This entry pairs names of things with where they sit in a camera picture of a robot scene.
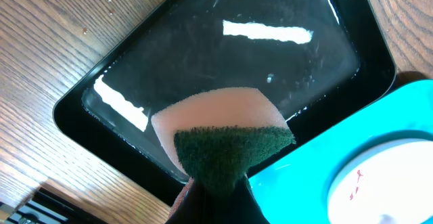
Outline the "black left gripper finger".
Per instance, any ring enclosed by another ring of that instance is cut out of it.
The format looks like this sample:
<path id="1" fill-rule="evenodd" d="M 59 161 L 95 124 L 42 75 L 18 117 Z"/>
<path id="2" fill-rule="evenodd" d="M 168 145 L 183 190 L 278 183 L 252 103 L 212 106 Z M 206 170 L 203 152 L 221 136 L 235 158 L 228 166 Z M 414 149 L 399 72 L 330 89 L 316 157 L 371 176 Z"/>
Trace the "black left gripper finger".
<path id="1" fill-rule="evenodd" d="M 228 198 L 211 196 L 190 179 L 170 210 L 166 224 L 269 224 L 246 178 L 237 182 Z"/>

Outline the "green pink sponge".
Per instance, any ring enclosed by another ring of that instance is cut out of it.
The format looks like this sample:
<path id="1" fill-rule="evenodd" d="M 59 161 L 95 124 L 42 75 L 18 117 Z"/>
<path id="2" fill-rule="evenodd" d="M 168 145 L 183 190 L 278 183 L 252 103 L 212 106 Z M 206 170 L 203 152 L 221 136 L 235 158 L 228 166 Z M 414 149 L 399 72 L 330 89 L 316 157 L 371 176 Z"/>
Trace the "green pink sponge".
<path id="1" fill-rule="evenodd" d="M 279 110 L 249 87 L 190 96 L 154 114 L 151 123 L 170 161 L 220 198 L 249 168 L 296 142 Z"/>

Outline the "white plate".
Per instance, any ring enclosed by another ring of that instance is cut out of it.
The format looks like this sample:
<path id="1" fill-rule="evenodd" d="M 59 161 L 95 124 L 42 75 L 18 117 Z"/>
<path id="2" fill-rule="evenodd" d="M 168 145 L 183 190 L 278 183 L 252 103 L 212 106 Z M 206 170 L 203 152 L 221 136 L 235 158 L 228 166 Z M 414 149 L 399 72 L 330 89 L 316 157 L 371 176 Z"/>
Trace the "white plate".
<path id="1" fill-rule="evenodd" d="M 335 176 L 330 223 L 431 223 L 432 142 L 398 139 L 369 148 Z"/>

